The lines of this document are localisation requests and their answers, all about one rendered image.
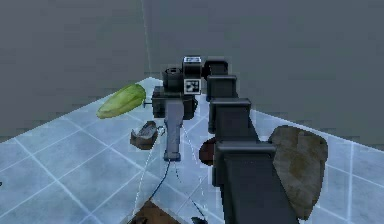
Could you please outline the brown angular thing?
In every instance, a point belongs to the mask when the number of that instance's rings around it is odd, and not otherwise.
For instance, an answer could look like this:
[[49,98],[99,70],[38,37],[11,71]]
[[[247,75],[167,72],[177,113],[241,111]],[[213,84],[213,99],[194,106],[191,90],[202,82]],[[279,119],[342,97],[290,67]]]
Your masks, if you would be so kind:
[[160,207],[148,200],[127,224],[181,224]]

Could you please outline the brown grey rounded lump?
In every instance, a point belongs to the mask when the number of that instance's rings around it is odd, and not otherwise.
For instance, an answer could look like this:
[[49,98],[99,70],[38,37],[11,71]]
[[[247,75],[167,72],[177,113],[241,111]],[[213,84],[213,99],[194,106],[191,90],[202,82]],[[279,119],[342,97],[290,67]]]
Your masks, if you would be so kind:
[[273,164],[296,216],[308,220],[321,194],[328,159],[326,139],[311,131],[281,125],[268,141],[276,147]]

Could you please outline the dark red round thing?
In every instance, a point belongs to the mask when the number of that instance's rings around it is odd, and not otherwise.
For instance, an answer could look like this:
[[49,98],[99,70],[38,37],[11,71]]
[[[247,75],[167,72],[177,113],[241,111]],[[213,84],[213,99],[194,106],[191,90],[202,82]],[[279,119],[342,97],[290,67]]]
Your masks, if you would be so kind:
[[213,165],[215,143],[216,143],[216,138],[212,137],[206,140],[200,147],[199,159],[203,164],[207,166]]

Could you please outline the green lettuce head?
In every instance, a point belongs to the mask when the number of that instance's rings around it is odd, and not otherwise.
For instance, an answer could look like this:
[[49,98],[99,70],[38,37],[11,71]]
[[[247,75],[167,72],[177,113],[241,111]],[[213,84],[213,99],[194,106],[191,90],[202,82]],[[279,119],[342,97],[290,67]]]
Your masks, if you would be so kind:
[[140,84],[130,84],[114,93],[97,110],[99,119],[114,118],[130,112],[146,99],[146,91]]

